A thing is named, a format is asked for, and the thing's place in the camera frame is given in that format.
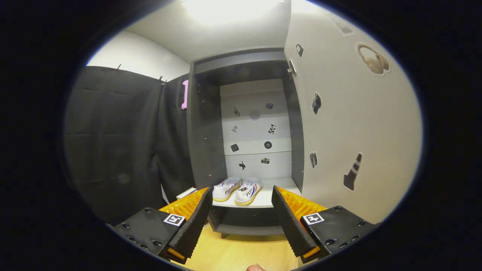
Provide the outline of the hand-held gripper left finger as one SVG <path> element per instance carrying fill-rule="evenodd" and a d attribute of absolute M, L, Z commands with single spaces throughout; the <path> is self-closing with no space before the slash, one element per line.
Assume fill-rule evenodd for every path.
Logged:
<path fill-rule="evenodd" d="M 150 254 L 185 264 L 207 221 L 212 190 L 205 187 L 160 209 L 145 207 L 112 230 Z"/>

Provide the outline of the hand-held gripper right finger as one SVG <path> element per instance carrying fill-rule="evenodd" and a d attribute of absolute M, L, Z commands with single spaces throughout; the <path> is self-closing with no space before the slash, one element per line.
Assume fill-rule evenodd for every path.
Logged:
<path fill-rule="evenodd" d="M 278 186 L 271 201 L 294 255 L 303 263 L 343 250 L 377 227 L 345 207 L 326 208 Z"/>

